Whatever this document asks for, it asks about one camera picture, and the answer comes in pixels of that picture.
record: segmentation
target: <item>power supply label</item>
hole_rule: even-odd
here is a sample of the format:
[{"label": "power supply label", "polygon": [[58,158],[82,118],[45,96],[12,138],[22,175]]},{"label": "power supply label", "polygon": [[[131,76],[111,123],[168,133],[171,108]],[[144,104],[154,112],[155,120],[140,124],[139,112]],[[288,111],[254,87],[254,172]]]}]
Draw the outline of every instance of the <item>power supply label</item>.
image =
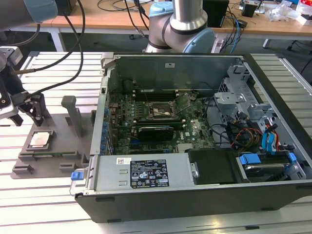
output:
[{"label": "power supply label", "polygon": [[169,186],[165,159],[131,161],[130,177],[130,185],[133,189]]}]

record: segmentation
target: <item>blue cable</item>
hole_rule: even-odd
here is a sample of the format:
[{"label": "blue cable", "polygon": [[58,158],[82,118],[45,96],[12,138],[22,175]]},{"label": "blue cable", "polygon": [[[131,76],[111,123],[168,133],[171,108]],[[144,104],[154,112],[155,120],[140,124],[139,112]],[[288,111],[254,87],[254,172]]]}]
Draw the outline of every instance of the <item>blue cable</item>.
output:
[{"label": "blue cable", "polygon": [[235,41],[234,41],[234,45],[230,51],[230,54],[234,51],[236,45],[237,45],[237,39],[238,39],[238,33],[239,33],[239,25],[238,25],[238,21],[237,19],[234,18],[234,20],[236,21],[236,27],[237,27],[237,31],[236,31],[236,37],[235,37]]}]

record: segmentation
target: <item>table leg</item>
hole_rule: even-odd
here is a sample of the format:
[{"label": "table leg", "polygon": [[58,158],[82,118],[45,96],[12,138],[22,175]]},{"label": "table leg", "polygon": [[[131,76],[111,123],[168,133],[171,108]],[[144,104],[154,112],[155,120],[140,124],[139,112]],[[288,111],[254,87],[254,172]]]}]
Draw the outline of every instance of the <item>table leg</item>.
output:
[{"label": "table leg", "polygon": [[215,40],[214,40],[214,45],[213,48],[211,50],[211,53],[220,53],[220,50],[222,48],[222,44],[224,42],[224,39],[226,38],[227,34],[216,34],[215,35]]},{"label": "table leg", "polygon": [[262,47],[267,49],[269,47],[269,45],[270,45],[270,42],[271,42],[271,39],[265,39]]},{"label": "table leg", "polygon": [[64,45],[63,37],[59,31],[59,28],[51,28],[49,29],[49,32],[52,36],[52,40],[54,42],[57,52],[65,52],[66,47]]}]

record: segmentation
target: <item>wooden table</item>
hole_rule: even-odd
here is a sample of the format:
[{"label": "wooden table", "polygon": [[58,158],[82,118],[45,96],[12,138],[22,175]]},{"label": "wooden table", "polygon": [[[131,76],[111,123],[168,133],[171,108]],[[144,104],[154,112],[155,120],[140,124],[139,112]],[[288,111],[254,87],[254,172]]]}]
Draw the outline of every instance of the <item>wooden table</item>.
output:
[{"label": "wooden table", "polygon": [[[102,33],[102,34],[137,34],[133,28],[128,13],[122,12],[107,12],[97,7],[99,0],[81,0],[86,13],[86,33]],[[234,3],[239,0],[230,0],[231,11],[238,17],[239,20],[248,23],[244,30],[244,38],[255,39],[289,39],[289,40],[312,40],[312,27],[303,26],[299,22],[290,19],[289,22],[276,21],[269,22],[263,14],[254,14],[252,18],[241,16],[241,11],[237,10],[238,5],[233,7]],[[102,8],[112,9],[109,1],[104,1],[101,5]],[[117,3],[119,7],[125,7],[123,2]],[[144,8],[149,14],[150,4],[144,5]],[[141,29],[145,34],[148,31],[145,29],[144,24],[136,12],[131,13],[135,25]],[[77,31],[81,31],[82,17],[81,10],[77,5],[69,17]],[[35,27],[18,28],[21,31],[35,31]],[[222,28],[213,28],[216,40],[213,46],[213,52],[219,52],[223,40],[232,32],[233,25],[229,19],[225,19]],[[72,29],[68,25],[66,19],[57,16],[51,22],[45,22],[41,31],[50,32],[57,48],[57,51],[66,51],[61,33],[70,33]]]}]

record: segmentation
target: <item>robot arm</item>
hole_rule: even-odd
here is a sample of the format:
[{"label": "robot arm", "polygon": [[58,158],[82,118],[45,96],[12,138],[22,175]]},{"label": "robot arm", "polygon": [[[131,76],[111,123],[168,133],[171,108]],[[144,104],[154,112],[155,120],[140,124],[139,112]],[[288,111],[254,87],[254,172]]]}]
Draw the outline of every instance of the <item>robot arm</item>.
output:
[{"label": "robot arm", "polygon": [[55,0],[1,0],[0,31],[31,23],[42,23],[58,14]]},{"label": "robot arm", "polygon": [[[54,18],[58,14],[58,8],[55,0],[0,0],[0,12],[0,31],[3,31]],[[40,126],[46,113],[43,94],[31,97],[25,103],[27,92],[20,78],[11,74],[12,66],[21,58],[17,47],[0,47],[0,119],[10,118],[20,126],[23,122],[18,115],[20,110]]]},{"label": "robot arm", "polygon": [[150,35],[147,53],[208,52],[215,40],[207,28],[203,0],[158,2],[150,10]]}]

